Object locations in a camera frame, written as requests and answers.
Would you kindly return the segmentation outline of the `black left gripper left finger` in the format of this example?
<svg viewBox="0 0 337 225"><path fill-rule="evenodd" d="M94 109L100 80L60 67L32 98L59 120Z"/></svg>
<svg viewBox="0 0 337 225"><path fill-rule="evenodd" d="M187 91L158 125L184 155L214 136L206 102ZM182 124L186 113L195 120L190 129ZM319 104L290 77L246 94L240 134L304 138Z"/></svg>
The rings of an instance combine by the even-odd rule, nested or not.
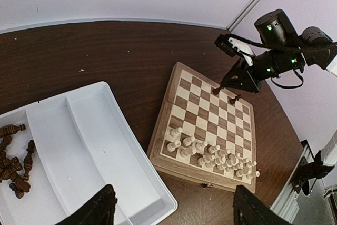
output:
<svg viewBox="0 0 337 225"><path fill-rule="evenodd" d="M114 224L117 197L111 184L107 184L72 215L59 225Z"/></svg>

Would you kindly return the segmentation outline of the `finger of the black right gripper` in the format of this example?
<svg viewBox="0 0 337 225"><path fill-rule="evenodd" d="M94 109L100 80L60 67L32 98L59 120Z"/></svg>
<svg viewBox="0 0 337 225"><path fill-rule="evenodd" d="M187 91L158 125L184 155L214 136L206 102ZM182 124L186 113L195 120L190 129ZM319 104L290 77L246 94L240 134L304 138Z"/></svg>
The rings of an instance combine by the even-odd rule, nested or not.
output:
<svg viewBox="0 0 337 225"><path fill-rule="evenodd" d="M241 87L241 74L240 68L241 60L237 60L231 69L225 74L220 82L221 88L240 88Z"/></svg>

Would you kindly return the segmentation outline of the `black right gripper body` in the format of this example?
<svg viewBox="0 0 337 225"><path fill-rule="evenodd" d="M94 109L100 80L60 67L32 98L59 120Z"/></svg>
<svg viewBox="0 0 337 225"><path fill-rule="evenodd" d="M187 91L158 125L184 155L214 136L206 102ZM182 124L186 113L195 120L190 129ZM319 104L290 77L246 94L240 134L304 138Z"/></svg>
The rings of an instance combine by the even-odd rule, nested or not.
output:
<svg viewBox="0 0 337 225"><path fill-rule="evenodd" d="M300 79L300 54L288 53L277 50L265 51L253 60L253 66L248 66L248 72L254 83L259 86L263 80L270 79L271 82L282 89L299 88L298 85L285 86L274 81L279 79L280 75L285 72L293 71Z"/></svg>

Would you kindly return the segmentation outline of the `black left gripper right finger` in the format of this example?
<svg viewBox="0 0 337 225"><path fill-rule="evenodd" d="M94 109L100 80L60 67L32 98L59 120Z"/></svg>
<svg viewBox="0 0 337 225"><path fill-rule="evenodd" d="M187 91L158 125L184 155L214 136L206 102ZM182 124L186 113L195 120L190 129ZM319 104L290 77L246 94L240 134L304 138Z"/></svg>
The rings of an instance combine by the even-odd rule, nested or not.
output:
<svg viewBox="0 0 337 225"><path fill-rule="evenodd" d="M245 186L236 187L233 200L234 224L288 225Z"/></svg>

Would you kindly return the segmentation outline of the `dark chess piece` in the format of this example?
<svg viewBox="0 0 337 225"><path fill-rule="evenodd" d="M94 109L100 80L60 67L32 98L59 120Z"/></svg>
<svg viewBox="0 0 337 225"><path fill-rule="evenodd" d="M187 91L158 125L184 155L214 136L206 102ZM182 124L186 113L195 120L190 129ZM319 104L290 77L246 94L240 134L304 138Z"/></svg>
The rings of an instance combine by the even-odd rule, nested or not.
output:
<svg viewBox="0 0 337 225"><path fill-rule="evenodd" d="M218 87L218 88L213 89L213 90L212 90L212 93L213 93L215 96L217 96L217 95L219 95L219 93L220 93L220 91L221 91L222 89L223 89L223 88L220 86L220 87Z"/></svg>
<svg viewBox="0 0 337 225"><path fill-rule="evenodd" d="M240 99L241 99L241 95L239 94L239 95L236 95L234 98L231 98L231 99L229 99L229 103L231 104L231 105L234 105L237 101L239 101Z"/></svg>

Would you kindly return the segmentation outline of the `wooden chess board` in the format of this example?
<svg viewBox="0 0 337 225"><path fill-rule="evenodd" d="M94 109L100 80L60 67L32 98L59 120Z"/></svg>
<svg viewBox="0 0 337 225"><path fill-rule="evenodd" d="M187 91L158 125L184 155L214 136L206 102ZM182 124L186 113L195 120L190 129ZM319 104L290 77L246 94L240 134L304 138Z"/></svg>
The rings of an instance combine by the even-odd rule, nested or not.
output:
<svg viewBox="0 0 337 225"><path fill-rule="evenodd" d="M176 63L148 146L155 168L226 191L251 192L259 176L253 106L216 83Z"/></svg>

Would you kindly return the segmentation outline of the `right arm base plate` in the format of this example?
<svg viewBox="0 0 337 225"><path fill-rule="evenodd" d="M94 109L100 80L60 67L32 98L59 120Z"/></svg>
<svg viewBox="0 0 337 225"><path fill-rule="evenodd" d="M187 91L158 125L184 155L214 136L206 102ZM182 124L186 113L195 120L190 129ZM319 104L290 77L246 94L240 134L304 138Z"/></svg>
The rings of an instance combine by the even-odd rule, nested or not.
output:
<svg viewBox="0 0 337 225"><path fill-rule="evenodd" d="M321 179L330 173L332 169L334 169L334 166L323 164L321 152L318 152L314 157L314 161L310 163L308 163L305 157L302 157L290 183L297 194L299 194L301 190L303 190L304 193L310 193L309 180Z"/></svg>

